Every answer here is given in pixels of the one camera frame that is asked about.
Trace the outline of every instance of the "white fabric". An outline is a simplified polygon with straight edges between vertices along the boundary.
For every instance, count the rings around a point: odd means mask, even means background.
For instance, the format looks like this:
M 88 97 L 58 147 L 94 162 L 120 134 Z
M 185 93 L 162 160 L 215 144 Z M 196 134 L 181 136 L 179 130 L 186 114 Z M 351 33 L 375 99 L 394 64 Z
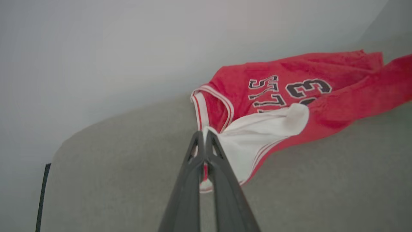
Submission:
M 223 151 L 240 184 L 245 183 L 259 160 L 282 140 L 298 135 L 305 128 L 309 119 L 309 109 L 302 104 L 251 114 L 241 117 L 230 124 L 221 134 L 213 128 L 203 128 L 203 135 L 208 131 L 217 134 Z M 200 185 L 201 192 L 212 190 L 212 183 L 207 180 Z

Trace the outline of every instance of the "striped trim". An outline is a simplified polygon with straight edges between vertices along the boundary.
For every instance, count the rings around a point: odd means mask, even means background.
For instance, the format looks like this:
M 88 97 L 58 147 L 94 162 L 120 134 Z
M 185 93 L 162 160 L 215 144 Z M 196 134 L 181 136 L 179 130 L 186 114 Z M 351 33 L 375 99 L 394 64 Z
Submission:
M 226 107 L 227 110 L 227 119 L 226 122 L 224 123 L 222 129 L 220 130 L 220 133 L 228 126 L 232 123 L 233 121 L 233 116 L 234 116 L 234 107 L 233 104 L 229 101 L 229 99 L 227 99 L 225 96 L 223 96 L 221 93 L 219 93 L 218 91 L 216 91 L 215 89 L 213 89 L 211 86 L 209 85 L 202 85 L 199 88 L 195 89 L 195 91 L 193 91 L 192 96 L 195 96 L 199 90 L 208 92 L 210 94 L 212 94 L 214 97 L 216 97 L 217 99 L 219 99 Z
M 209 116 L 207 112 L 206 100 L 201 92 L 196 93 L 191 97 L 196 111 L 197 129 L 202 130 L 209 125 Z

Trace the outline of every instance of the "white wall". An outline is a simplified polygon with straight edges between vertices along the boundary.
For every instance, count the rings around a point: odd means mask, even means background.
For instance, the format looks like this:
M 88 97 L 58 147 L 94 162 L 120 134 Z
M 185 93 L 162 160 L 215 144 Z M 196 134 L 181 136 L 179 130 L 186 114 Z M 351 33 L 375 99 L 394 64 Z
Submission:
M 0 227 L 34 229 L 44 164 L 73 133 L 222 65 L 354 43 L 386 2 L 2 1 Z
M 360 41 L 384 41 L 412 31 L 411 10 L 412 0 L 389 0 Z

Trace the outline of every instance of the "gray upholstery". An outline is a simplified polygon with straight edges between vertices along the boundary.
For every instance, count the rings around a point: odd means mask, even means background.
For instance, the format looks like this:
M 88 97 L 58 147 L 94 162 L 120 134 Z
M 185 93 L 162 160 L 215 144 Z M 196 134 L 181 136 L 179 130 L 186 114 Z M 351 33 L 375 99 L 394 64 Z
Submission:
M 412 35 L 367 45 L 385 61 Z M 243 189 L 262 231 L 412 231 L 412 104 L 272 154 Z M 87 127 L 51 166 L 42 232 L 156 231 L 196 130 L 189 95 Z M 214 231 L 213 195 L 201 196 Z

